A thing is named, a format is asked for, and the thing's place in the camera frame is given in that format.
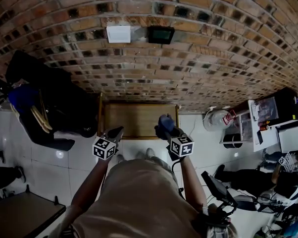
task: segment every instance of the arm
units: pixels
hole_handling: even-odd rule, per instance
[[[189,156],[181,161],[186,201],[197,211],[207,207],[206,195]]]
[[[106,175],[110,159],[111,158],[105,161],[102,159],[98,160],[93,170],[75,193],[71,205],[78,206],[83,211],[87,211],[95,202],[103,177]]]
[[[281,169],[281,164],[278,164],[277,167],[276,167],[276,169],[272,173],[271,181],[274,184],[277,184],[278,183],[278,178],[279,178],[279,175],[280,175],[280,169]]]
[[[106,175],[110,159],[105,161],[102,159],[98,160],[93,170],[75,193],[71,205],[66,208],[64,219],[50,233],[49,238],[59,238],[61,232],[66,230],[76,218],[87,211],[95,202],[103,177]]]

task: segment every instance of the brick wall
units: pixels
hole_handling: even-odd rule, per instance
[[[108,25],[131,25],[132,43],[108,43]],[[151,25],[172,43],[147,43]],[[16,49],[109,100],[234,106],[298,91],[298,0],[0,0],[2,79]]]

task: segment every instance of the wrist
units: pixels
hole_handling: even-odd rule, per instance
[[[110,159],[111,158],[109,158],[109,159],[106,159],[106,160],[102,160],[102,159],[98,159],[98,162],[96,163],[96,165],[97,166],[104,166],[104,167],[106,167],[106,166],[108,166],[108,163],[110,162]]]
[[[190,162],[190,157],[186,156],[182,161],[181,161],[181,165],[185,165],[186,163]]]

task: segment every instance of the wooden panel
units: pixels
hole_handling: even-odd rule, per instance
[[[151,104],[107,104],[105,129],[123,126],[123,138],[155,139],[159,117],[170,114],[178,125],[176,106]]]

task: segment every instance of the white tile floor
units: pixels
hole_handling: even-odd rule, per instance
[[[243,144],[239,149],[226,149],[220,145],[222,132],[207,132],[200,115],[180,116],[180,127],[195,140],[194,154],[190,158],[202,184],[204,181],[201,173],[207,171],[214,174],[220,164],[224,163],[229,169],[238,170],[255,168],[260,162],[261,153],[254,153],[250,143]],[[6,156],[6,164],[0,162],[0,166],[23,166],[27,184],[32,192],[49,200],[53,200],[57,195],[61,204],[69,205],[73,195],[96,163],[95,157],[91,154],[94,139],[75,136],[71,138],[76,142],[68,152],[33,144],[14,114],[0,111],[0,149],[4,150]],[[119,152],[126,159],[133,159],[138,151],[151,147],[158,157],[171,164],[166,146],[167,142],[162,140],[122,140]],[[114,162],[115,158],[112,159],[110,168]],[[180,165],[176,165],[174,170],[179,186],[183,186]],[[25,187],[26,184],[15,180],[8,189],[18,193],[24,191]],[[204,188],[206,196],[209,196],[209,190],[207,187]],[[236,191],[231,193],[233,196],[239,194]],[[220,204],[215,199],[211,202]],[[270,217],[269,214],[237,210],[232,215],[232,221],[240,237],[251,238]],[[47,235],[62,218],[63,216],[38,237]]]

